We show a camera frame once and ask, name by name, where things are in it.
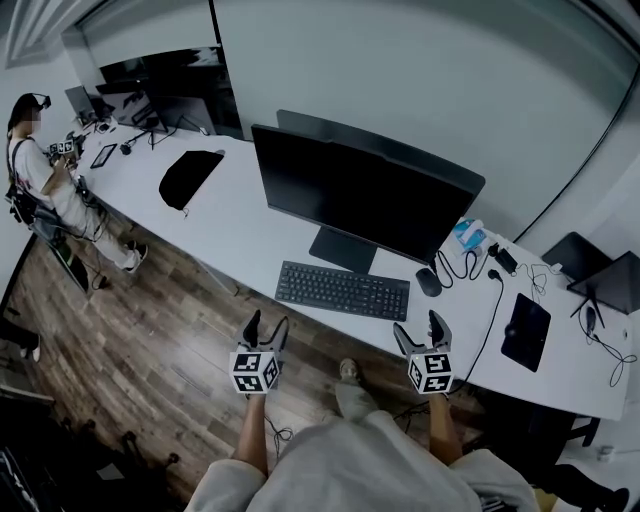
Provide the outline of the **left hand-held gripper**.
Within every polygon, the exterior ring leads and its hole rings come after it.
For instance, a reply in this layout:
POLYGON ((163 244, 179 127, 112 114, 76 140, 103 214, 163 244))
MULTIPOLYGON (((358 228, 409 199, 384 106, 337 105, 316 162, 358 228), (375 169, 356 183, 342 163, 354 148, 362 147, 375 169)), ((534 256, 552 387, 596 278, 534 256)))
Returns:
POLYGON ((283 363, 281 353, 289 335, 283 317, 268 341, 259 342, 261 311, 256 310, 238 329, 238 346, 229 355, 229 376, 237 393, 264 395, 277 385, 283 363))

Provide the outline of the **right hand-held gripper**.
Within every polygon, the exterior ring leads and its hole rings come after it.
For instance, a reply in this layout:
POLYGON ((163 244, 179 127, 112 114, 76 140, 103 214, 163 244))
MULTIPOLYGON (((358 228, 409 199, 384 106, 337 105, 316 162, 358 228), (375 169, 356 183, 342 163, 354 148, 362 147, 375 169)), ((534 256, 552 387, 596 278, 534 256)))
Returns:
POLYGON ((453 337, 443 317, 429 311, 428 335, 432 349, 438 352, 427 352, 427 346, 415 343, 397 322, 393 323, 393 335, 402 354, 408 357, 407 374, 415 391, 421 395, 448 393, 454 380, 447 353, 451 351, 453 337))

